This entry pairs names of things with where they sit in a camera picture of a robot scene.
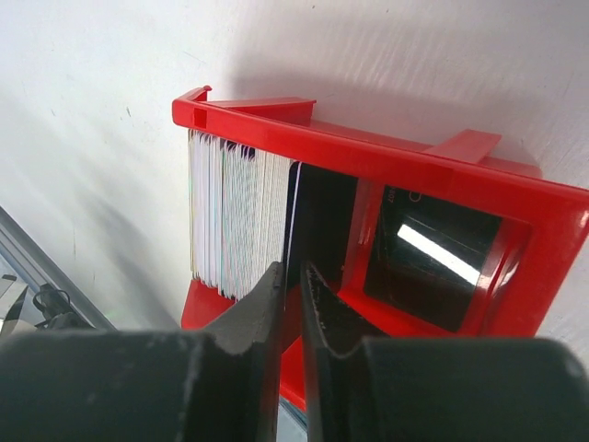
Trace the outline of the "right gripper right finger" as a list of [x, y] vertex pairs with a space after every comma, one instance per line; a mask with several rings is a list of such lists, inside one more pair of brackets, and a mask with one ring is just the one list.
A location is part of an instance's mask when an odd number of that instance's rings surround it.
[[300, 269], [312, 441], [584, 441], [588, 377], [546, 339], [391, 337]]

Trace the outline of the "red plastic bin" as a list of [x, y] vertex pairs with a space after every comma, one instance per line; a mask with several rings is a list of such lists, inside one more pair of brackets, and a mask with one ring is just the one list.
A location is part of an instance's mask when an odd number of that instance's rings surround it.
[[[188, 132], [216, 135], [358, 179], [341, 282], [333, 293], [391, 337], [529, 338], [545, 318], [588, 235], [588, 193], [543, 180], [537, 167], [491, 156], [496, 134], [466, 130], [425, 145], [316, 121], [308, 99], [210, 101], [208, 87], [172, 103]], [[419, 192], [501, 218], [466, 317], [446, 331], [369, 297], [364, 281], [384, 189]], [[286, 288], [279, 387], [306, 410], [300, 284]], [[181, 317], [203, 329], [240, 300], [220, 296], [193, 275]]]

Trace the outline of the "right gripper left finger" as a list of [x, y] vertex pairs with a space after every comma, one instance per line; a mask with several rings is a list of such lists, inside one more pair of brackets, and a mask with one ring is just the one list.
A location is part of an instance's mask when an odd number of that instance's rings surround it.
[[1, 343], [5, 441], [273, 441], [283, 266], [198, 331], [38, 331]]

